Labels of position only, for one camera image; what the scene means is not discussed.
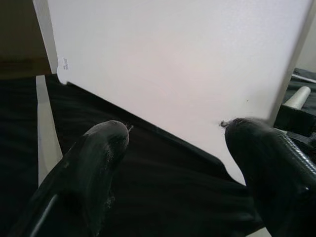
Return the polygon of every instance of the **white cylinder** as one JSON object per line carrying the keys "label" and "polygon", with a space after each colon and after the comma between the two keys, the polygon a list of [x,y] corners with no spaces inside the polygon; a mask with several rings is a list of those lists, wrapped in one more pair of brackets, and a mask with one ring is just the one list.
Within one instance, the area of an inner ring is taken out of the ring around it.
{"label": "white cylinder", "polygon": [[289,98],[284,105],[300,110],[302,106],[304,105],[305,101],[307,100],[308,96],[311,93],[311,89],[307,86],[302,86],[299,88],[298,91],[295,92],[294,95],[292,95],[291,98]]}

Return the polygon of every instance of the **dark bedsheet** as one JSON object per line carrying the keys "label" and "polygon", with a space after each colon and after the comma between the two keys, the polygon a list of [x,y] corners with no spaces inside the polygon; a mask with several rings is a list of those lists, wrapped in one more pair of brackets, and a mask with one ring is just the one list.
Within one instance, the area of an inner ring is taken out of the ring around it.
{"label": "dark bedsheet", "polygon": [[[246,187],[217,158],[76,86],[61,85],[56,76],[46,83],[63,153],[97,123],[116,119],[134,126],[113,180],[116,202],[100,236],[244,236],[262,227]],[[315,113],[314,84],[292,80],[285,100],[305,84],[312,94],[304,110]],[[35,79],[0,81],[0,90],[5,236],[38,184]]]}

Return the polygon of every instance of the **wall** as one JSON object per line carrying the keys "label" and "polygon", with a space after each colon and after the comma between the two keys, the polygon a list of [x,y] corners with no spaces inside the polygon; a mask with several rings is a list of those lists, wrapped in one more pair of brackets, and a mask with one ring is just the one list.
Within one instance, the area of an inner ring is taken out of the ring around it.
{"label": "wall", "polygon": [[312,22],[296,67],[316,73],[316,17]]}
{"label": "wall", "polygon": [[0,29],[0,79],[50,73],[32,0],[1,0]]}

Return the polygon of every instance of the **white board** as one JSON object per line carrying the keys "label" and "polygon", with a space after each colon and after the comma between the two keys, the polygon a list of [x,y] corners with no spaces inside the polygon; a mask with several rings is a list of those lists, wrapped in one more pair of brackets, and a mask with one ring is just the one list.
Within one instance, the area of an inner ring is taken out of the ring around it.
{"label": "white board", "polygon": [[49,0],[58,77],[218,157],[244,184],[219,123],[274,119],[313,2]]}

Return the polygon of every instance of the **white rod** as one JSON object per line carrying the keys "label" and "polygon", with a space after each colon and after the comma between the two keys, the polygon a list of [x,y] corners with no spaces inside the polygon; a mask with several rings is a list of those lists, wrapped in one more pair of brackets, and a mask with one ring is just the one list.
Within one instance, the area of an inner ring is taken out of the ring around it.
{"label": "white rod", "polygon": [[301,79],[301,80],[305,80],[305,81],[309,81],[311,83],[316,83],[316,80],[310,79],[310,78],[305,78],[296,74],[292,74],[292,77],[297,78],[297,79]]}

